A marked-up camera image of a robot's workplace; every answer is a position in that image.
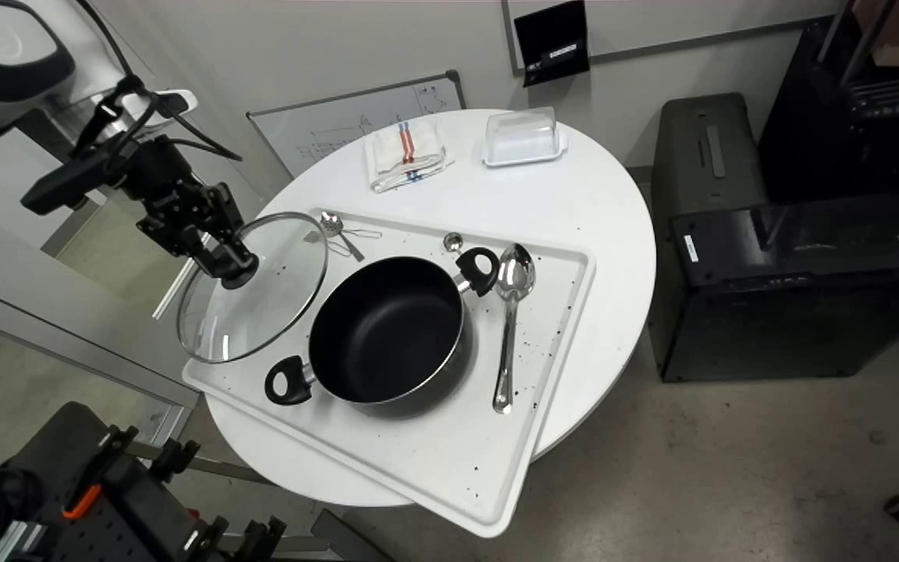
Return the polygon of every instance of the pan handle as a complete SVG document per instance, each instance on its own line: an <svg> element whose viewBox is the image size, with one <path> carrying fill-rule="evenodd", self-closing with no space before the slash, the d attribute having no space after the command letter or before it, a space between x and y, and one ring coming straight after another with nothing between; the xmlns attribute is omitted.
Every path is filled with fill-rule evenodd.
<svg viewBox="0 0 899 562"><path fill-rule="evenodd" d="M286 394L274 390L274 377L283 374L286 377ZM296 406L312 399L312 384L303 377L303 364L299 357L286 357L277 366L269 369L265 374L265 397L274 406Z"/></svg>
<svg viewBox="0 0 899 562"><path fill-rule="evenodd" d="M483 298L487 292L492 292L497 277L501 277L501 255L487 246L473 246L457 260L460 274L469 281L469 292L474 292L479 298Z"/></svg>

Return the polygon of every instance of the table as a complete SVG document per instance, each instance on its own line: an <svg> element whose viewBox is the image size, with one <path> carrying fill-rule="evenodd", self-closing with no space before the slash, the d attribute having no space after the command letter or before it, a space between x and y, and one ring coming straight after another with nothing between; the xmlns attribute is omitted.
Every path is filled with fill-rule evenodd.
<svg viewBox="0 0 899 562"><path fill-rule="evenodd" d="M372 194L364 189L363 140L354 140L293 178L265 214L339 206L356 216L397 214L404 223L448 232L583 246L595 260L595 281L588 295L546 429L536 441L536 456L544 456L603 403L627 366L651 301L656 240L647 203L627 170L568 126L559 126L568 137L568 154L559 163L483 170L482 140L490 115L497 112L465 111L434 115L454 154L454 166L434 178ZM213 397L210 412L243 461L293 494L335 505L409 503Z"/></svg>

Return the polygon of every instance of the metal spoon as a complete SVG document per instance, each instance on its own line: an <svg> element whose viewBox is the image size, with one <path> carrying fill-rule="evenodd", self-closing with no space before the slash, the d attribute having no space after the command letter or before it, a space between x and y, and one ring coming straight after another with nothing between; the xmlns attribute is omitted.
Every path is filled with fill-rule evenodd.
<svg viewBox="0 0 899 562"><path fill-rule="evenodd" d="M505 301L502 359L501 359L501 377L492 384L492 399L490 399L497 412L511 408L511 357L516 357L519 301L526 301L534 284L536 284L534 255L522 245L516 245L511 249L502 252L501 284L497 284L501 298Z"/></svg>
<svg viewBox="0 0 899 562"><path fill-rule="evenodd" d="M337 214L323 214L323 228L326 228L326 233L337 233L347 245L347 249L354 252L356 262L364 260L360 252L360 246L343 233L343 220Z"/></svg>

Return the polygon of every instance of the frying pan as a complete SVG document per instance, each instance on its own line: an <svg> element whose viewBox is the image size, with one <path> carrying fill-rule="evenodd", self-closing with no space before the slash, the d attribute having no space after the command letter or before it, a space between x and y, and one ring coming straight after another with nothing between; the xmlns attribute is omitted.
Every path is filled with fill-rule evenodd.
<svg viewBox="0 0 899 562"><path fill-rule="evenodd" d="M312 373L328 394L347 403L441 399L473 359L463 295L483 298L497 281L501 260L487 246L474 246L457 265L460 281L413 255L360 269L316 316L310 369L299 357L281 359L265 374L265 397L277 406L307 403ZM286 377L286 394L274 390L277 374Z"/></svg>

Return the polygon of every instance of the glass lid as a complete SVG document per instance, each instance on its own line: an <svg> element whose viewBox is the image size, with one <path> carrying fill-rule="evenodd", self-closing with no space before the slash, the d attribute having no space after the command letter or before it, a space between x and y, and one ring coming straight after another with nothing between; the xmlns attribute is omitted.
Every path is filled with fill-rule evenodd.
<svg viewBox="0 0 899 562"><path fill-rule="evenodd" d="M177 345L201 364L234 364L281 338L312 306L328 271L328 239L312 216L274 214L242 233L258 255L243 289L198 269L177 304Z"/></svg>

